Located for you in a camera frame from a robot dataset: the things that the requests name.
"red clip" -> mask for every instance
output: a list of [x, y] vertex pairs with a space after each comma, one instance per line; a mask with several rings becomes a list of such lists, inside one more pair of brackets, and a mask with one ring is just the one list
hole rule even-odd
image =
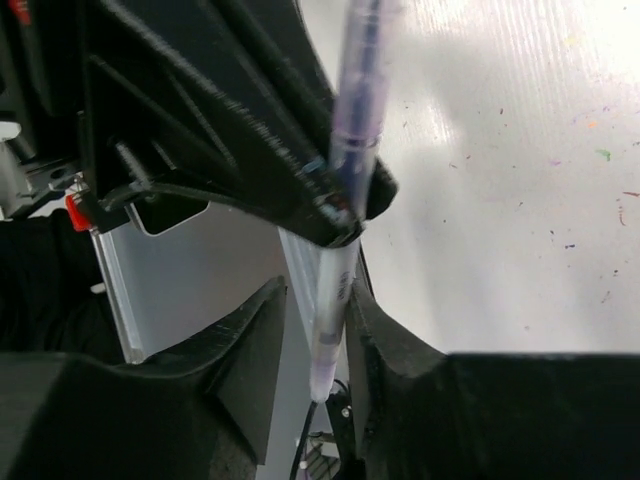
[[18, 21], [25, 26], [31, 25], [31, 14], [27, 0], [9, 0], [9, 8], [18, 17]]
[[90, 230], [92, 227], [91, 222], [82, 212], [80, 212], [80, 210], [78, 210], [78, 206], [73, 200], [73, 195], [67, 195], [64, 199], [64, 203], [67, 206], [69, 217], [71, 217], [73, 229], [76, 232], [86, 232], [87, 230]]

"color speck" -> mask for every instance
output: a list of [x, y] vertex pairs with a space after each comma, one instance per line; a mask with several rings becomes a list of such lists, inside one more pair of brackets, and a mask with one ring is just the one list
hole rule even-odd
[[567, 37], [567, 38], [564, 39], [564, 44], [567, 47], [573, 47], [574, 45], [577, 45], [578, 43], [580, 43], [580, 39], [578, 37], [571, 36], [571, 37]]
[[598, 148], [598, 149], [596, 150], [596, 153], [597, 153], [598, 155], [602, 155], [604, 158], [606, 158], [606, 159], [607, 159], [607, 162], [610, 162], [610, 161], [611, 161], [611, 152], [610, 152], [609, 150], [605, 150], [605, 149], [603, 149], [603, 148]]

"glossy white surface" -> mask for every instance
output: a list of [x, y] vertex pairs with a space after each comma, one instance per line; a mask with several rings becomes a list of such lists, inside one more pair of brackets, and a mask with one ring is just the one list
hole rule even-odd
[[[332, 80], [344, 5], [301, 0]], [[638, 351], [640, 2], [405, 5], [378, 302], [445, 351]]]

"transparent pen barrel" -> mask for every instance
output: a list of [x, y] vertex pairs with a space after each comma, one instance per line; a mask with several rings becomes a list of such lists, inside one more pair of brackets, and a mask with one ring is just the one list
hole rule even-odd
[[311, 344], [311, 398], [316, 402], [326, 401], [333, 384], [344, 329], [342, 319], [351, 296], [359, 249], [360, 242], [356, 240], [320, 254]]
[[390, 73], [390, 49], [400, 13], [398, 0], [353, 0], [348, 12], [334, 134], [371, 140], [382, 132]]

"cable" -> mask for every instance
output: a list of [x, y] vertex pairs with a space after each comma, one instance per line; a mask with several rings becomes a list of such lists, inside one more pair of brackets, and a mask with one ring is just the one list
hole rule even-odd
[[307, 444], [307, 437], [309, 436], [309, 429], [311, 428], [311, 421], [316, 413], [318, 404], [311, 402], [309, 410], [307, 410], [307, 417], [304, 419], [304, 425], [302, 427], [302, 433], [300, 434], [300, 441], [298, 442], [298, 448], [296, 448], [296, 454], [293, 457], [293, 464], [291, 465], [291, 473], [289, 474], [289, 480], [296, 480], [298, 476], [298, 469], [300, 468], [300, 459]]
[[333, 380], [334, 383], [336, 383], [337, 385], [340, 385], [342, 387], [342, 389], [344, 390], [344, 393], [346, 393], [347, 395], [351, 394], [351, 391], [349, 390], [349, 387], [347, 387], [344, 382], [342, 382], [341, 380], [338, 380], [337, 378]]

